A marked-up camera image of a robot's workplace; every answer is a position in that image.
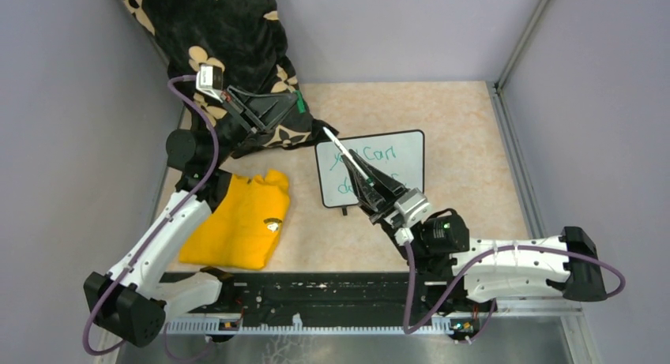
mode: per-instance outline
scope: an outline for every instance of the folded yellow shirt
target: folded yellow shirt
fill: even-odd
[[[271,169],[265,178],[232,175],[225,198],[183,245],[179,261],[263,269],[279,242],[288,205],[285,174]]]

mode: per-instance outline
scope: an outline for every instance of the black fabric with flowers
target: black fabric with flowers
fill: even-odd
[[[202,63],[224,71],[224,86],[266,94],[299,89],[295,68],[286,56],[288,41],[279,22],[275,0],[122,0],[153,36],[170,60],[169,77],[194,74]],[[192,96],[217,130],[227,111],[214,99],[194,91],[192,84],[178,89]],[[192,129],[204,129],[193,118]],[[325,122],[306,112],[291,112],[269,133],[258,133],[233,152],[244,156],[263,148],[297,148],[327,139]]]

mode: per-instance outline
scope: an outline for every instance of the whiteboard marker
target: whiteboard marker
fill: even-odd
[[[340,152],[342,152],[342,155],[347,156],[347,159],[349,159],[349,161],[351,161],[354,164],[356,170],[360,173],[361,176],[363,176],[363,178],[365,178],[365,182],[367,182],[370,185],[374,185],[374,183],[372,182],[372,178],[368,176],[367,173],[365,173],[363,168],[361,168],[356,161],[354,161],[352,154],[349,153],[349,150],[347,150],[347,148],[342,144],[342,142],[339,139],[337,139],[337,137],[335,137],[333,132],[331,132],[328,129],[328,127],[325,126],[323,127],[323,132],[326,133],[326,136],[335,144],[335,147],[337,147],[340,150]]]

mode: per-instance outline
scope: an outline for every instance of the purple-gray wall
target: purple-gray wall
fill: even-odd
[[[606,363],[670,356],[668,5],[555,0],[504,91],[547,233],[584,227],[627,276],[585,307]]]
[[[302,82],[498,78],[538,0],[277,0]]]
[[[0,0],[0,73],[0,362],[91,362],[81,286],[148,226],[179,102],[119,0]]]

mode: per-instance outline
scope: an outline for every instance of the small whiteboard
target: small whiteboard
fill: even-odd
[[[423,131],[415,129],[397,133],[382,133],[365,137],[340,139],[365,161],[387,175],[402,182],[409,189],[423,192]],[[331,141],[314,147],[321,199],[327,208],[356,205],[351,179],[340,150]]]

